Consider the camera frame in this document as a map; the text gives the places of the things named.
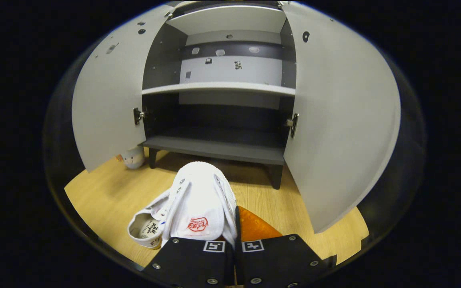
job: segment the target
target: cabinet leg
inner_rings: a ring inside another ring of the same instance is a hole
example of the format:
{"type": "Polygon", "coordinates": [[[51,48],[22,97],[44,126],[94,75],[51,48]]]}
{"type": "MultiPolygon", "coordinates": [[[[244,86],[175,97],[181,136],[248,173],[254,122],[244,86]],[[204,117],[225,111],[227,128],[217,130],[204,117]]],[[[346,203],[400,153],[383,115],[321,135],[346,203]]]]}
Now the cabinet leg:
{"type": "Polygon", "coordinates": [[[156,154],[158,153],[158,149],[149,148],[148,149],[148,166],[151,169],[156,168],[156,154]]]}
{"type": "Polygon", "coordinates": [[[282,180],[283,165],[272,165],[271,166],[271,186],[274,189],[280,189],[280,182],[282,180]]]}

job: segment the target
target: orange object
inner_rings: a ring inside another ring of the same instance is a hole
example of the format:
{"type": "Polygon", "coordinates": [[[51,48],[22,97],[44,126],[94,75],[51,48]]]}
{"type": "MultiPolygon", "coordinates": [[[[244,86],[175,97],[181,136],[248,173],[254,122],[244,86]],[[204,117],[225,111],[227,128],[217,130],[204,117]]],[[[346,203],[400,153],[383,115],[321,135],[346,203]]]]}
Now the orange object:
{"type": "Polygon", "coordinates": [[[241,241],[254,241],[282,236],[280,232],[254,213],[241,206],[238,207],[241,222],[241,241]]]}

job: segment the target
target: cabinet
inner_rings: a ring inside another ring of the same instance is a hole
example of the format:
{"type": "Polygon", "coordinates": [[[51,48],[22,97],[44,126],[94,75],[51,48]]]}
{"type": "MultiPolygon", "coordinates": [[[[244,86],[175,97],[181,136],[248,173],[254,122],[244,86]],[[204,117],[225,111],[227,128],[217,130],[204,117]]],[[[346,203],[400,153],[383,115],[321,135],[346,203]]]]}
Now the cabinet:
{"type": "Polygon", "coordinates": [[[266,164],[273,179],[286,164],[315,232],[348,213],[394,149],[397,84],[368,40],[279,3],[163,5],[110,33],[74,91],[86,169],[137,144],[266,164]]]}

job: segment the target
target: red logo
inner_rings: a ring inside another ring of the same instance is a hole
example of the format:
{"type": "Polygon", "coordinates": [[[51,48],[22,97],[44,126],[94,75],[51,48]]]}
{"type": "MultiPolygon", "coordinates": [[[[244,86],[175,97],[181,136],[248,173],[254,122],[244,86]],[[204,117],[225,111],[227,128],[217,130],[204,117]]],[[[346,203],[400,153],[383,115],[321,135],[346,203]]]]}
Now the red logo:
{"type": "Polygon", "coordinates": [[[208,226],[209,223],[205,217],[201,218],[192,218],[190,220],[190,224],[188,224],[188,229],[194,232],[204,231],[205,227],[208,226]]]}

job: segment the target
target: metal hinge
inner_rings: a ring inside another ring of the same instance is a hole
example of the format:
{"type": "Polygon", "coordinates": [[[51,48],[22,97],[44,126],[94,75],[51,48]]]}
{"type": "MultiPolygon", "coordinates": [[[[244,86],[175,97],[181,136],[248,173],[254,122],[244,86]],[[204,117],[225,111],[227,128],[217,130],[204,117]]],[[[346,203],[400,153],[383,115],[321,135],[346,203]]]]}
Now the metal hinge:
{"type": "Polygon", "coordinates": [[[173,11],[167,12],[167,13],[165,14],[165,17],[167,17],[166,20],[172,19],[172,16],[174,16],[174,12],[173,12],[173,11]]]}
{"type": "Polygon", "coordinates": [[[144,112],[141,112],[140,110],[138,110],[138,108],[133,109],[135,125],[140,124],[140,120],[147,118],[147,115],[148,115],[147,107],[145,107],[144,112]]]}
{"type": "Polygon", "coordinates": [[[277,1],[277,6],[278,8],[282,9],[282,6],[284,6],[284,2],[287,2],[287,4],[291,4],[291,1],[277,1]]]}
{"type": "Polygon", "coordinates": [[[291,138],[293,138],[293,137],[295,136],[296,124],[297,124],[297,122],[298,122],[298,116],[300,116],[300,114],[295,113],[295,114],[293,115],[293,119],[288,119],[288,120],[286,120],[285,126],[291,127],[291,138]]]}

